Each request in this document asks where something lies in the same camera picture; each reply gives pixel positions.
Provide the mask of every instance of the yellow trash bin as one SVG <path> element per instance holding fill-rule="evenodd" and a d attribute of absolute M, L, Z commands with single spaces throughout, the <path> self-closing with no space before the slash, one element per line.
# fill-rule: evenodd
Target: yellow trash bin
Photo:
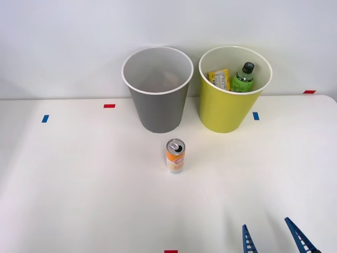
<path fill-rule="evenodd" d="M 245 62 L 255 65 L 251 92 L 225 91 L 213 85 L 207 78 L 208 72 L 229 69 L 231 81 Z M 199 61 L 199 72 L 200 119 L 208 129 L 217 133 L 229 133 L 239 127 L 273 76 L 272 67 L 262 55 L 241 46 L 221 46 L 209 50 Z"/>

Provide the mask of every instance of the white tabletop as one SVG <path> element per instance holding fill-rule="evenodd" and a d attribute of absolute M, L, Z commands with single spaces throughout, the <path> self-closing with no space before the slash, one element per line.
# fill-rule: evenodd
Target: white tabletop
<path fill-rule="evenodd" d="M 229 134 L 204 127 L 197 103 L 155 134 L 131 99 L 0 101 L 0 252 L 239 253 L 247 224 L 260 253 L 297 253 L 287 216 L 333 252 L 335 101 L 263 96 Z M 165 165 L 171 138 L 186 144 L 180 174 Z"/>

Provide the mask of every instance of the white wall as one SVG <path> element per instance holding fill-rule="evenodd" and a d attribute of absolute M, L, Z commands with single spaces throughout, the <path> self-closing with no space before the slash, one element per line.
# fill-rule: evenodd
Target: white wall
<path fill-rule="evenodd" d="M 265 94 L 317 90 L 337 98 L 333 0 L 0 0 L 0 99 L 119 98 L 125 58 L 168 45 L 195 66 L 224 44 L 272 64 Z M 199 74 L 189 94 L 199 92 Z"/>

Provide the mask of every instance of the bottle label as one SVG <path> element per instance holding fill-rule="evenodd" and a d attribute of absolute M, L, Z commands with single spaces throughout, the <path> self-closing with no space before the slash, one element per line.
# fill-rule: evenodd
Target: bottle label
<path fill-rule="evenodd" d="M 233 78 L 231 83 L 231 91 L 234 92 L 248 92 L 251 88 L 254 80 L 244 80 L 241 77 L 239 77 L 238 74 Z"/>

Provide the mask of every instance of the can label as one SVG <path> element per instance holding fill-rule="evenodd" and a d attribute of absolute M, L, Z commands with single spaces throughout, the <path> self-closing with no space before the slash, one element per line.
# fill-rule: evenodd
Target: can label
<path fill-rule="evenodd" d="M 211 83 L 213 83 L 215 86 L 225 90 L 229 91 L 230 86 L 230 75 L 228 69 L 225 70 L 219 70 L 215 72 L 209 73 L 209 80 Z"/>
<path fill-rule="evenodd" d="M 185 151 L 180 155 L 173 155 L 169 152 L 166 153 L 166 165 L 173 173 L 182 171 L 184 166 Z"/>

